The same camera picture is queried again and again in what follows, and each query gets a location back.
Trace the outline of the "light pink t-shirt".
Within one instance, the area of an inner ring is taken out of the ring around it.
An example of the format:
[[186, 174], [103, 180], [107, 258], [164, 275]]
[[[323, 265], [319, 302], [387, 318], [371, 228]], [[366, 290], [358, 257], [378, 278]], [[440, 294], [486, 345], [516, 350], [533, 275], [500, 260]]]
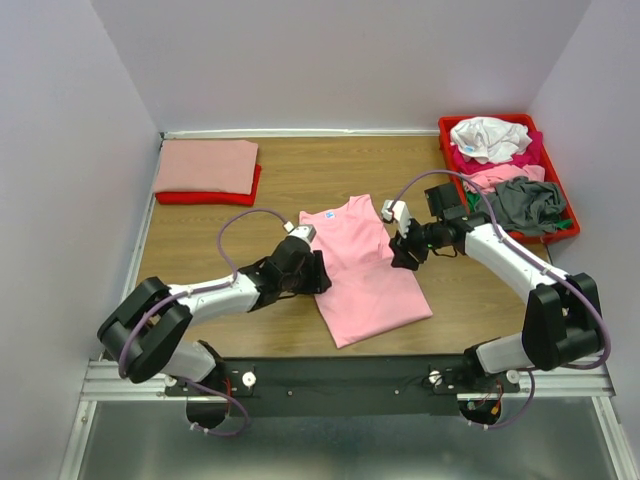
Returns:
[[316, 230], [312, 247], [323, 254], [331, 286], [315, 300], [338, 348], [433, 316], [413, 272], [392, 266], [390, 236], [370, 195], [302, 211], [299, 222]]

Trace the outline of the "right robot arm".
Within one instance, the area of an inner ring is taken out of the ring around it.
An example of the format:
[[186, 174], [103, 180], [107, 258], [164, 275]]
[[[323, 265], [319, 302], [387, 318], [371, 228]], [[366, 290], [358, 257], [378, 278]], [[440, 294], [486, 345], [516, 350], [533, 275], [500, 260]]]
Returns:
[[470, 213], [454, 184], [426, 190], [434, 221], [419, 223], [405, 202], [383, 204], [384, 222], [395, 224], [392, 265], [415, 271], [431, 254], [450, 247], [484, 265], [524, 302], [520, 333], [467, 348], [449, 368], [430, 375], [435, 386], [485, 390], [510, 370], [568, 367], [609, 346], [595, 281], [570, 275], [512, 241], [489, 213]]

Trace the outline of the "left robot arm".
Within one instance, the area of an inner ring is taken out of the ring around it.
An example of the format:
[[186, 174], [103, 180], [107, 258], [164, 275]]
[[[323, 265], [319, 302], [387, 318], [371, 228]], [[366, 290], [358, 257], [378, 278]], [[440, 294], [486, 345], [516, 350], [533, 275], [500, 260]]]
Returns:
[[221, 357], [203, 341], [188, 343], [192, 323], [253, 312], [286, 296], [317, 295], [332, 285], [323, 254], [305, 237], [288, 235], [272, 254], [231, 275], [191, 285], [141, 282], [104, 321], [97, 338], [134, 384], [157, 374], [186, 378], [201, 395], [222, 380]]

